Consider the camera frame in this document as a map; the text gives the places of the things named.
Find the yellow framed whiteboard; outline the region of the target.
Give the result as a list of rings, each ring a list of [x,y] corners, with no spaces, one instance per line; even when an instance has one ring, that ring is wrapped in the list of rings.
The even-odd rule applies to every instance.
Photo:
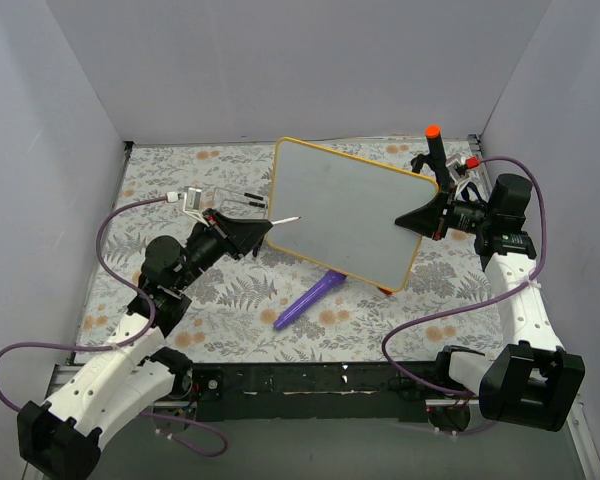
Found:
[[[275,146],[266,237],[274,249],[379,288],[408,281],[421,235],[398,217],[438,193],[426,176],[284,137]]]

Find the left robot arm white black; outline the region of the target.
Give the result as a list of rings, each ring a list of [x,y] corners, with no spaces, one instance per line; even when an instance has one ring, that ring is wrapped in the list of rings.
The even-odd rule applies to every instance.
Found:
[[[185,243],[154,238],[137,295],[107,342],[42,404],[20,409],[22,458],[51,479],[86,479],[111,439],[152,403],[185,398],[193,364],[164,344],[191,303],[185,290],[223,256],[248,255],[272,226],[208,209]]]

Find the red capped whiteboard marker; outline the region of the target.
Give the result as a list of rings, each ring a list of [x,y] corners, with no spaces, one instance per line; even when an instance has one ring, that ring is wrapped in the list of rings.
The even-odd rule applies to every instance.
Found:
[[[292,216],[292,217],[288,217],[288,218],[284,218],[284,219],[279,219],[279,220],[271,221],[271,224],[273,226],[284,225],[284,224],[288,224],[288,223],[292,223],[292,222],[298,221],[300,219],[301,219],[300,216]]]

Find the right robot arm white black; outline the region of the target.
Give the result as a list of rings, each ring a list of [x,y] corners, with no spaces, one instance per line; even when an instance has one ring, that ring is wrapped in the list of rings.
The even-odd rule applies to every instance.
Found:
[[[567,352],[555,334],[536,281],[544,265],[524,231],[525,211],[537,185],[502,174],[487,202],[455,199],[441,191],[429,203],[396,218],[397,226],[439,240],[454,229],[475,236],[474,248],[497,305],[503,349],[493,360],[464,347],[441,353],[432,373],[444,397],[477,397],[489,420],[558,431],[585,375],[581,356]]]

